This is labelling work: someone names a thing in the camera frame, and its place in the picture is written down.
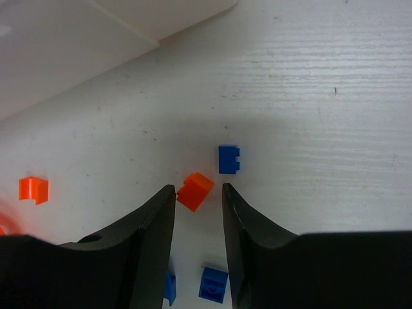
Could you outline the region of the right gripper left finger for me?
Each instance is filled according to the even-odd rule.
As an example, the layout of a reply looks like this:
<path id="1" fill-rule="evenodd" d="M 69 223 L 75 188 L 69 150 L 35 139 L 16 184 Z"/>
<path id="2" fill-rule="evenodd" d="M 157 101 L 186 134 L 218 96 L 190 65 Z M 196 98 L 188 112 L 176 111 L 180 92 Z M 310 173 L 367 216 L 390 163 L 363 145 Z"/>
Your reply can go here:
<path id="1" fill-rule="evenodd" d="M 116 222 L 61 247 L 75 308 L 161 308 L 175 217 L 166 185 Z"/>

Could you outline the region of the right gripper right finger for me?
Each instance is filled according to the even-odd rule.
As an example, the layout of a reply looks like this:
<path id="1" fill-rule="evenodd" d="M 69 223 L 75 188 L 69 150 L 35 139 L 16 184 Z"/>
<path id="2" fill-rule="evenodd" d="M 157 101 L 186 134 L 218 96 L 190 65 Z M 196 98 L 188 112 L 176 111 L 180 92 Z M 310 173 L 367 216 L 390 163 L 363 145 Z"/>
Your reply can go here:
<path id="1" fill-rule="evenodd" d="M 252 287 L 270 253 L 297 237 L 250 206 L 231 183 L 222 185 L 223 228 L 233 308 L 252 308 Z"/>

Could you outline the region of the small orange lego brick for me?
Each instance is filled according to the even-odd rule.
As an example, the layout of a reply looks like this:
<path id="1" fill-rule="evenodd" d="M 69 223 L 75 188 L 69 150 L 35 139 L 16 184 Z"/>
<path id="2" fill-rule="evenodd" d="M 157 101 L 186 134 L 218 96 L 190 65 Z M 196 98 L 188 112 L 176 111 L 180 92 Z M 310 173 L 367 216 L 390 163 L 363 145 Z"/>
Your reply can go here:
<path id="1" fill-rule="evenodd" d="M 49 181 L 29 176 L 19 180 L 19 200 L 33 200 L 36 205 L 48 201 Z"/>

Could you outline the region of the large orange round lego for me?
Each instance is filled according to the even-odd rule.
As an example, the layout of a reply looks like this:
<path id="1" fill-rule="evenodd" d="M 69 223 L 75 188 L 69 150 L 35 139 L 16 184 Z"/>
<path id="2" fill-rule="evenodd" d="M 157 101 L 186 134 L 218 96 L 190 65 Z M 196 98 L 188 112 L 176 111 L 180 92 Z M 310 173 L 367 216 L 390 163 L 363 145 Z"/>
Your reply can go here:
<path id="1" fill-rule="evenodd" d="M 0 235 L 11 236 L 21 234 L 18 222 L 9 215 L 0 212 Z"/>

